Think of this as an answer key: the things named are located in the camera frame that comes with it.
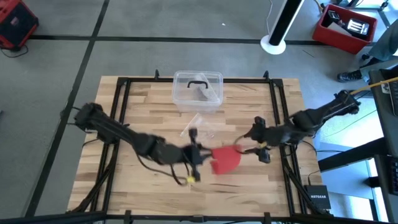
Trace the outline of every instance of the red bin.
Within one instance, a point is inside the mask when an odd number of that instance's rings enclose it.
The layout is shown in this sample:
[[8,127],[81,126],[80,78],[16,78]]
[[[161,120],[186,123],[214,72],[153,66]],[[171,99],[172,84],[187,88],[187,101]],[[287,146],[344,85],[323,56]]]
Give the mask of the red bin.
[[[340,19],[343,22],[348,22],[350,19],[357,19],[363,22],[367,22],[369,24],[369,35],[366,37],[366,40],[345,35],[322,26],[322,22],[329,10],[335,11],[340,16]],[[364,16],[348,9],[329,4],[323,11],[317,27],[315,28],[315,32],[312,35],[312,39],[330,46],[337,47],[341,50],[345,50],[351,54],[357,54],[360,50],[362,50],[363,47],[373,41],[376,26],[377,19],[373,17]]]

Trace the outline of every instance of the plastic container lid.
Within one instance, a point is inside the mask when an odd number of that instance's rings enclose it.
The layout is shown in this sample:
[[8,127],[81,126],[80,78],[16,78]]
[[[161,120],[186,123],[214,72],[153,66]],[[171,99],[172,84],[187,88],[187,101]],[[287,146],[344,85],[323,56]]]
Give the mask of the plastic container lid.
[[172,96],[176,105],[219,106],[223,102],[223,75],[178,71],[174,74]]

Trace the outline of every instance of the red cloth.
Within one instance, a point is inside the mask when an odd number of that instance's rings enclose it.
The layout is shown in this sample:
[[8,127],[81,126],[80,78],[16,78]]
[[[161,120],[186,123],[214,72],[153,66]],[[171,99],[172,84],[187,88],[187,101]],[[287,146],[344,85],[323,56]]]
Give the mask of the red cloth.
[[214,174],[225,174],[235,169],[241,162],[241,154],[237,152],[240,145],[224,146],[212,149],[214,160],[210,162]]

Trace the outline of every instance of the container handle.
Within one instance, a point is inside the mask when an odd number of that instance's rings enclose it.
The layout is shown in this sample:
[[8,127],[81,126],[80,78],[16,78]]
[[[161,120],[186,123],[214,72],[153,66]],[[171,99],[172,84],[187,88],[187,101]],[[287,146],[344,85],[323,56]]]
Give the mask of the container handle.
[[205,84],[205,85],[206,85],[206,88],[209,88],[209,86],[207,85],[207,82],[205,82],[205,81],[199,81],[199,80],[194,80],[194,81],[188,82],[187,88],[189,88],[189,86],[191,85],[191,83],[194,83],[194,84]]

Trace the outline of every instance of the clear plastic container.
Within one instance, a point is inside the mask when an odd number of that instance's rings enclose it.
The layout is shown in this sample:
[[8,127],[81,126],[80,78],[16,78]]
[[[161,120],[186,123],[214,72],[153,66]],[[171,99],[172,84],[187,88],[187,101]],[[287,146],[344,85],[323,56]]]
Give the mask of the clear plastic container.
[[212,113],[223,103],[220,72],[178,71],[174,74],[173,102],[181,112]]

